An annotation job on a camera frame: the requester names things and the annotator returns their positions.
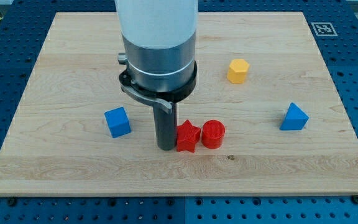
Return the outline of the black tool mount with clamp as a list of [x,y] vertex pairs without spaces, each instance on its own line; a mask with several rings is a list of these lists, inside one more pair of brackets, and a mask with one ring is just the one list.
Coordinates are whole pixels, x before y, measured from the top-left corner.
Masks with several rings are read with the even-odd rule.
[[156,107],[166,114],[173,113],[172,104],[187,98],[195,89],[197,80],[197,63],[195,62],[190,79],[176,90],[167,92],[155,92],[146,90],[134,82],[127,69],[119,75],[121,90],[132,99],[147,106]]

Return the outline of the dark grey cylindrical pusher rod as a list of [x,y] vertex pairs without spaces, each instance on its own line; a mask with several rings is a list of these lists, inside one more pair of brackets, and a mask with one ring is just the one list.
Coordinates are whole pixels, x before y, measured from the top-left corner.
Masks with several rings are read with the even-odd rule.
[[175,148],[177,144],[177,105],[172,105],[172,113],[153,108],[157,146],[164,151]]

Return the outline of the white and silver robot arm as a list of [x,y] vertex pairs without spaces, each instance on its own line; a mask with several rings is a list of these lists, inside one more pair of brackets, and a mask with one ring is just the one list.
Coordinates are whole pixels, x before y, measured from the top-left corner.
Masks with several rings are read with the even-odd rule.
[[121,90],[154,112],[157,146],[177,145],[177,103],[195,88],[198,2],[195,0],[116,0],[126,69]]

